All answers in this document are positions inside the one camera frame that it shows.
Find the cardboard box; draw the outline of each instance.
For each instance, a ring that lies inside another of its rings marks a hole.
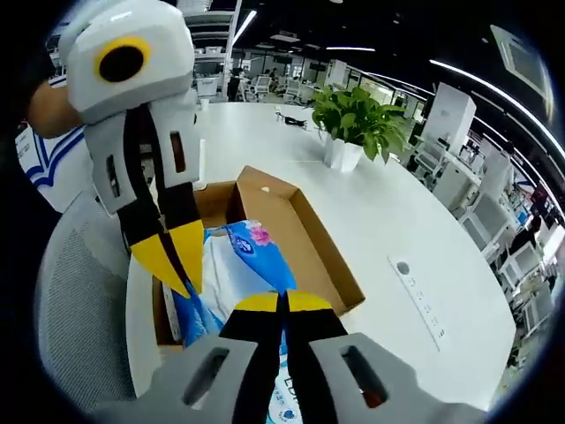
[[[195,192],[205,227],[256,219],[289,264],[298,289],[326,299],[341,315],[365,296],[299,188],[246,166],[237,181],[214,183]],[[162,297],[154,278],[154,319],[159,345],[173,345]]]

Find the ceiling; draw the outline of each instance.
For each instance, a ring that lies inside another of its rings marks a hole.
[[[238,25],[241,26],[250,10],[257,11],[257,15],[235,47],[255,48],[259,43],[268,43],[275,46],[269,51],[292,49],[295,54],[324,62],[341,59],[363,71],[386,75],[431,92],[440,81],[458,87],[473,97],[478,107],[476,116],[512,141],[528,158],[565,209],[565,178],[557,170],[557,167],[565,170],[565,160],[545,134],[523,112],[492,90],[429,62],[436,59],[451,64],[494,84],[523,104],[561,140],[558,118],[561,116],[554,113],[549,117],[543,98],[505,69],[495,43],[491,25],[531,42],[526,34],[533,34],[532,22],[523,17],[534,16],[536,11],[517,9],[511,3],[509,0],[450,3],[343,0],[342,4],[329,0],[243,0]],[[235,0],[212,2],[212,9],[216,10],[233,10],[234,6]],[[299,42],[270,38],[281,30],[297,34]],[[375,51],[325,50],[333,46],[367,47]],[[478,120],[473,121],[472,129],[504,143]],[[524,168],[533,179],[538,179],[528,165]]]

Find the gray chair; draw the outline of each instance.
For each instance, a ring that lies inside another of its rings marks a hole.
[[[135,398],[124,323],[129,258],[117,216],[85,192],[43,255],[35,298],[41,362],[85,412]]]

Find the yellow circle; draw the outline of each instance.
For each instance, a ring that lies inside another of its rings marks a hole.
[[[133,47],[133,48],[139,50],[141,52],[141,54],[143,55],[143,64],[141,65],[139,70],[135,73],[135,75],[137,75],[143,69],[143,67],[146,65],[146,63],[149,59],[149,56],[151,55],[151,48],[149,47],[149,43],[146,42],[144,39],[139,38],[139,37],[132,37],[132,36],[117,38],[117,39],[107,43],[104,47],[101,48],[101,50],[96,54],[96,56],[94,58],[94,75],[96,75],[98,78],[100,78],[104,82],[114,84],[113,82],[108,81],[101,76],[100,66],[101,66],[102,60],[110,52],[112,52],[113,50],[116,50],[116,49],[120,49],[122,47]]]

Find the person's arm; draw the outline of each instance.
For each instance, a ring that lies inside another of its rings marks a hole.
[[[47,81],[43,81],[32,95],[26,119],[46,139],[82,125],[79,113],[69,103],[67,87],[53,88]]]

